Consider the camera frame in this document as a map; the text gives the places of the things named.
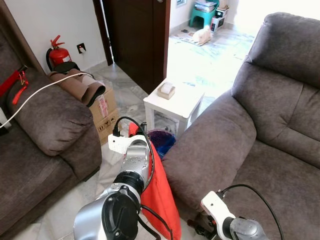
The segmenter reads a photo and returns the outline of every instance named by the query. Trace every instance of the red fire extinguisher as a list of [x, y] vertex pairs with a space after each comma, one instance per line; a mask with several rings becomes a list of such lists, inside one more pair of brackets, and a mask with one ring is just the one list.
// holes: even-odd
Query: red fire extinguisher
[[46, 63], [48, 64], [48, 67], [50, 71], [52, 71], [52, 66], [50, 63], [50, 60], [53, 64], [53, 66], [57, 66], [58, 64], [62, 64], [64, 62], [71, 62], [71, 57], [69, 55], [69, 52], [67, 49], [59, 47], [59, 45], [64, 44], [64, 42], [57, 43], [57, 40], [60, 38], [60, 35], [58, 35], [53, 41], [51, 41], [52, 48], [49, 48], [48, 51], [46, 51]]

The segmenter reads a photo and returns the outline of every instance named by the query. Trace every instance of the green stool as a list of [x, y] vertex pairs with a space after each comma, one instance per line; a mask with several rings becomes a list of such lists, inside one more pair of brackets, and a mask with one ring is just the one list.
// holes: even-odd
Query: green stool
[[203, 27], [205, 27], [206, 25], [211, 25], [211, 20], [212, 18], [216, 15], [216, 10], [219, 6], [219, 0], [211, 0], [208, 2], [214, 2], [217, 3], [217, 5], [215, 6], [214, 10], [212, 12], [203, 12], [203, 11], [199, 11], [197, 10], [195, 7], [192, 10], [192, 14], [191, 14], [191, 19], [190, 19], [190, 27], [193, 26], [194, 24], [194, 19], [195, 17], [200, 17], [203, 18]]

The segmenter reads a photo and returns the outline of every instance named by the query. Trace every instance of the white cable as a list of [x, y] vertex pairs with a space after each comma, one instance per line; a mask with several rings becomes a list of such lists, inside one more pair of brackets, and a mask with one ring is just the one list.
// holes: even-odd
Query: white cable
[[52, 85], [61, 83], [61, 82], [64, 81], [64, 80], [67, 80], [67, 79], [69, 79], [69, 78], [72, 78], [72, 77], [78, 76], [78, 75], [82, 75], [82, 74], [88, 75], [88, 76], [92, 77], [92, 75], [90, 75], [90, 74], [88, 74], [88, 73], [86, 73], [86, 72], [76, 73], [76, 74], [67, 76], [67, 77], [65, 77], [65, 78], [62, 78], [62, 79], [60, 79], [60, 80], [58, 80], [58, 81], [55, 81], [55, 82], [53, 82], [53, 83], [50, 83], [50, 84], [48, 84], [48, 85], [46, 85], [46, 86], [43, 86], [42, 88], [40, 88], [40, 89], [38, 89], [37, 91], [35, 91], [33, 94], [31, 94], [31, 95], [25, 100], [25, 102], [19, 107], [19, 109], [18, 109], [7, 121], [0, 126], [0, 129], [1, 129], [2, 127], [4, 127], [7, 123], [9, 123], [9, 122], [20, 112], [20, 110], [24, 107], [24, 105], [25, 105], [34, 95], [36, 95], [37, 93], [39, 93], [39, 92], [42, 91], [43, 89], [46, 89], [47, 87], [50, 87], [50, 86], [52, 86]]

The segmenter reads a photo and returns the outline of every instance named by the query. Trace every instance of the white wall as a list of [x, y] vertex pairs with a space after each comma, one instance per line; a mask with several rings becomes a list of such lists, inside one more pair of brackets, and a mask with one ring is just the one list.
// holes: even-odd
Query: white wall
[[[81, 70], [106, 60], [92, 0], [5, 0], [17, 25], [45, 72], [50, 40], [61, 35], [61, 47]], [[79, 54], [77, 45], [86, 52]]]
[[194, 4], [195, 0], [186, 0], [186, 4], [177, 7], [177, 1], [171, 0], [169, 27], [171, 30], [190, 20]]
[[226, 22], [236, 29], [256, 34], [266, 15], [286, 12], [320, 20], [320, 0], [228, 0], [230, 7]]

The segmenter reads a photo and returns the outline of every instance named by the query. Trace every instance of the wooden door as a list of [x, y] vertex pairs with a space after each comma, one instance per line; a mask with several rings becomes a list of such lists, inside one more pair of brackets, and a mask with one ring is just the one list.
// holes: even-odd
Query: wooden door
[[170, 0], [102, 0], [114, 62], [150, 94], [167, 77]]

